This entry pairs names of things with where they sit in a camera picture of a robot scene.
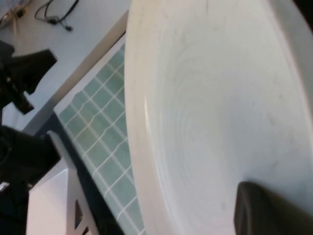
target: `cord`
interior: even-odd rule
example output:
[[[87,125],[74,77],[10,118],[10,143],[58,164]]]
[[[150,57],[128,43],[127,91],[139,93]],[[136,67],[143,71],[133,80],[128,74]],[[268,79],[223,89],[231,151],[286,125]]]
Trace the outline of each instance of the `cord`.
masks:
[[[73,3],[73,5],[70,7],[70,9],[65,13],[64,16],[62,16],[61,18],[58,16],[47,16],[47,12],[48,12],[48,8],[51,5],[51,3],[54,0],[49,0],[48,2],[46,2],[44,5],[42,5],[41,7],[38,8],[38,10],[35,13],[35,19],[42,21],[42,22],[46,22],[48,24],[52,24],[52,25],[57,25],[60,24],[66,31],[72,31],[73,27],[72,26],[68,26],[66,24],[63,24],[63,22],[65,21],[65,19],[70,15],[70,13],[72,13],[72,11],[74,10],[74,8],[76,7],[76,5],[78,4],[79,0],[75,0],[75,2]],[[44,12],[44,17],[43,18],[39,18],[37,17],[38,13],[45,8],[45,12]]]

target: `green grid mat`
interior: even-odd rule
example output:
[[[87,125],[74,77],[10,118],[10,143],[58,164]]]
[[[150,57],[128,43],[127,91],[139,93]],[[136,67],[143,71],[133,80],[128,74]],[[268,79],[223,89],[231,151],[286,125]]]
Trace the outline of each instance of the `green grid mat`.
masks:
[[[127,139],[124,47],[58,118],[125,235],[146,235]]]

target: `white plastic part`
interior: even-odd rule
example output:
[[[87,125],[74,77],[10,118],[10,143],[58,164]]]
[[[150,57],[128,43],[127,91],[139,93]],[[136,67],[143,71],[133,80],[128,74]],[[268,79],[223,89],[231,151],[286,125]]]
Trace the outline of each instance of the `white plastic part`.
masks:
[[[237,185],[313,216],[313,36],[291,0],[133,0],[127,132],[149,235],[233,235]]]
[[[57,134],[49,131],[60,161],[29,192],[27,235],[99,235],[77,170]],[[82,217],[75,229],[75,204]]]

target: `black device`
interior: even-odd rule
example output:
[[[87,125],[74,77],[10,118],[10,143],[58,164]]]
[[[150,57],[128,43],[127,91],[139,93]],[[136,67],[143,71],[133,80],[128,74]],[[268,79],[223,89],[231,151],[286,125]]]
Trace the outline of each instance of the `black device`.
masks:
[[[34,93],[56,63],[50,50],[12,57],[14,48],[0,41],[0,110],[13,102],[23,114],[33,106],[24,92]],[[58,160],[49,137],[42,139],[0,126],[0,182],[36,183]]]
[[[76,5],[78,4],[79,0],[75,0],[75,2],[73,3],[73,5],[70,7],[70,9],[65,13],[64,16],[59,17],[59,16],[47,16],[47,11],[49,6],[51,5],[51,3],[54,0],[49,0],[47,3],[45,3],[44,5],[42,5],[41,7],[38,8],[38,10],[35,13],[35,19],[42,21],[42,22],[46,22],[48,24],[52,24],[52,25],[57,25],[60,24],[65,30],[67,31],[72,31],[73,27],[72,26],[68,26],[66,24],[64,24],[65,19],[70,15],[70,13],[72,13],[72,11],[74,10],[74,8],[76,7]],[[38,17],[38,13],[45,8],[45,12],[44,12],[44,17],[40,18]]]

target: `white table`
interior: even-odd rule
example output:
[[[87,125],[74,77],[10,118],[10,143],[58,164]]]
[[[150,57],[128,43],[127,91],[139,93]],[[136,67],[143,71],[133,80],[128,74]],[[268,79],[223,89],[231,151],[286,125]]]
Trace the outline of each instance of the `white table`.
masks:
[[[0,40],[12,44],[15,55],[51,49],[58,62],[49,70],[34,94],[28,96],[35,109],[23,116],[14,105],[4,109],[3,124],[34,134],[52,114],[53,107],[110,49],[126,29],[131,0],[81,0],[68,16],[72,32],[34,19],[46,0],[34,0],[14,26],[0,30]],[[50,15],[62,16],[74,0],[56,0]]]

